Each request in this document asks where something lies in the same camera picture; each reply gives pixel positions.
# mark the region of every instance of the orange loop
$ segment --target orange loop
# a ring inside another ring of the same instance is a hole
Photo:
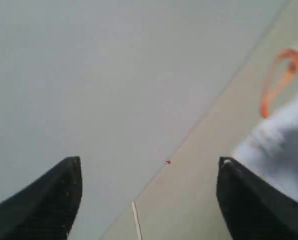
[[[286,72],[280,78],[276,86],[270,89],[270,85],[273,79],[273,75],[278,67],[278,64],[285,59],[289,59],[289,65]],[[269,105],[274,101],[279,93],[291,83],[292,79],[298,73],[298,52],[293,49],[287,49],[284,52],[280,53],[265,79],[264,86],[261,94],[261,103],[260,103],[260,114],[265,119],[269,116]]]

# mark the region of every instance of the floor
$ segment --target floor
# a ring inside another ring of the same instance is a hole
[[[219,156],[259,122],[263,78],[274,57],[298,40],[298,0],[288,1],[277,21],[223,94],[167,164],[135,200],[143,240],[229,240],[216,200]],[[276,100],[277,108],[298,92],[298,77]],[[105,240],[140,240],[128,205]]]

